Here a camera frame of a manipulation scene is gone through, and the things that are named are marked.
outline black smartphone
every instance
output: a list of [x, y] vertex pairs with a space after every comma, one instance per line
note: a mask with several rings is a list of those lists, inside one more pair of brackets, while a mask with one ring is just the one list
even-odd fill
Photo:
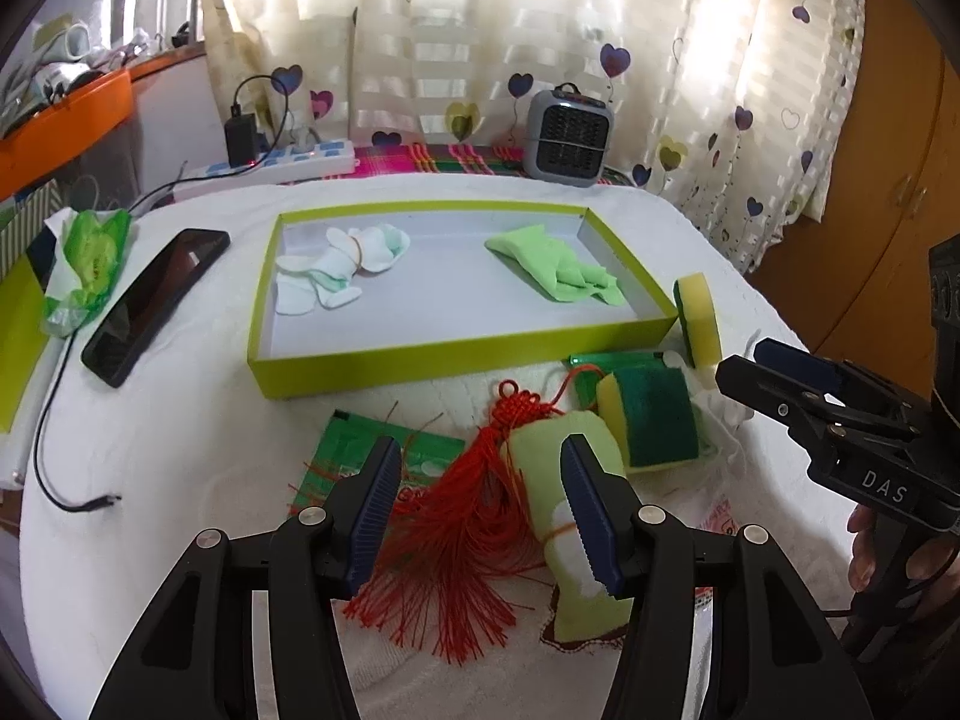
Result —
[[123, 384], [176, 305], [229, 245], [221, 230], [178, 233], [110, 309], [83, 348], [83, 364], [109, 386]]

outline portable fan heater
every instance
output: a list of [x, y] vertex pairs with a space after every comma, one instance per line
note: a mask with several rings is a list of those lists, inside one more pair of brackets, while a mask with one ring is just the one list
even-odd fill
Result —
[[603, 172], [611, 130], [613, 113], [602, 100], [580, 94], [572, 83], [544, 89], [530, 103], [523, 170], [532, 178], [588, 187]]

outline folded green fabric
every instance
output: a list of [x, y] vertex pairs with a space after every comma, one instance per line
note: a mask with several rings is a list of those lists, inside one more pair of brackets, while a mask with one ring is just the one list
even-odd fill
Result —
[[567, 244], [546, 234], [542, 224], [495, 235], [485, 245], [497, 254], [517, 260], [551, 298], [561, 303], [592, 295], [611, 306], [626, 302], [616, 278], [607, 269], [580, 262]]

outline red cord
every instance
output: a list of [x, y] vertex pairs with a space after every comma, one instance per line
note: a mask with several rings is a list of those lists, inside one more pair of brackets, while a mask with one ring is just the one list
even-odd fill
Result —
[[397, 495], [373, 577], [347, 604], [347, 617], [378, 630], [389, 626], [395, 644], [419, 649], [436, 605], [434, 654], [458, 664], [482, 656], [484, 640], [506, 644], [504, 629], [517, 624], [514, 607], [489, 582], [541, 566], [542, 555], [523, 479], [503, 461], [500, 446], [513, 429], [561, 415], [557, 403], [587, 370], [603, 375], [596, 365], [578, 365], [548, 402], [515, 381], [500, 382], [490, 424], [473, 444], [432, 487]]

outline table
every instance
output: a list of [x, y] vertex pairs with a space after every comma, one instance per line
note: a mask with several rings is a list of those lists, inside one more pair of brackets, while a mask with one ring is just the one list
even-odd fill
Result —
[[[92, 327], [80, 332], [67, 364], [43, 448], [49, 484], [71, 501], [102, 493], [120, 493], [123, 501], [94, 514], [63, 514], [27, 480], [21, 521], [26, 622], [46, 697], [64, 720], [88, 717], [133, 625], [196, 533], [219, 527], [236, 538], [280, 525], [291, 485], [301, 480], [334, 408], [383, 418], [398, 400], [392, 420], [419, 427], [443, 412], [431, 429], [469, 439], [505, 375], [550, 396], [556, 391], [563, 373], [551, 364], [292, 401], [261, 396], [245, 356], [275, 215], [389, 199], [587, 204], [664, 290], [679, 276], [707, 274], [726, 353], [742, 353], [757, 330], [800, 346], [776, 311], [676, 209], [636, 189], [391, 175], [251, 187], [150, 213], [138, 223], [115, 295], [182, 228], [226, 229], [232, 246], [184, 298], [121, 389], [109, 389], [80, 364]], [[678, 333], [671, 331], [668, 343], [678, 343]], [[843, 607], [851, 595], [851, 537], [844, 527], [851, 504], [806, 480], [808, 459], [779, 424], [759, 415], [738, 437], [743, 461], [643, 477], [644, 499], [697, 524], [712, 500], [726, 494], [741, 524], [760, 522], [770, 530], [822, 607]], [[563, 710], [599, 717], [618, 654], [570, 656], [540, 644], [549, 590], [523, 592], [535, 610], [520, 613], [507, 648], [491, 649], [463, 669], [428, 653], [397, 650], [352, 623], [339, 625], [365, 720], [414, 716], [414, 707], [424, 718], [552, 717]]]

